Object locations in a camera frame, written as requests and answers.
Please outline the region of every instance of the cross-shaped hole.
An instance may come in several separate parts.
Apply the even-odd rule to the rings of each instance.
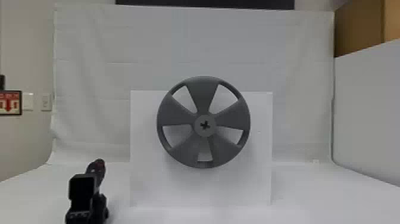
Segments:
[[[205,120],[203,123],[200,123],[200,126],[203,128],[203,130],[211,128],[211,126],[208,124],[208,120]]]

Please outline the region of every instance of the white cloth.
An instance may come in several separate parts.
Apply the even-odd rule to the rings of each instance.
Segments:
[[[68,180],[85,165],[44,165],[0,182],[2,223],[64,223]],[[110,224],[377,224],[399,219],[400,188],[332,164],[274,167],[272,205],[246,208],[128,208],[129,165],[107,163],[101,191]]]
[[[57,5],[50,162],[128,161],[129,91],[197,75],[273,92],[275,159],[328,158],[332,45],[329,12]]]

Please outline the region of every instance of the wheel spoke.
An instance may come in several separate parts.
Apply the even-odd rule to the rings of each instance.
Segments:
[[[192,133],[190,137],[173,147],[169,153],[187,166],[196,166],[199,156],[198,146],[200,143],[201,138],[197,134]]]
[[[201,76],[186,82],[199,114],[207,114],[218,87],[217,79]]]
[[[210,151],[212,155],[212,163],[214,166],[227,163],[240,152],[240,147],[226,138],[215,134],[208,137]]]
[[[215,115],[217,126],[230,127],[239,130],[250,130],[250,115],[243,98]]]
[[[195,121],[195,115],[171,94],[167,94],[161,102],[157,119],[161,126],[191,125]]]

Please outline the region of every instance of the wall switch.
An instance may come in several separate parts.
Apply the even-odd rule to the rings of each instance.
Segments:
[[[51,111],[53,107],[51,94],[40,95],[40,110]]]
[[[22,93],[22,110],[33,111],[35,107],[35,96],[32,92]]]

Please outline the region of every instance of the electrical outlet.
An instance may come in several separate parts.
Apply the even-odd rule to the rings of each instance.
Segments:
[[[41,94],[40,96],[40,110],[42,111],[52,111],[52,98],[51,94]]]

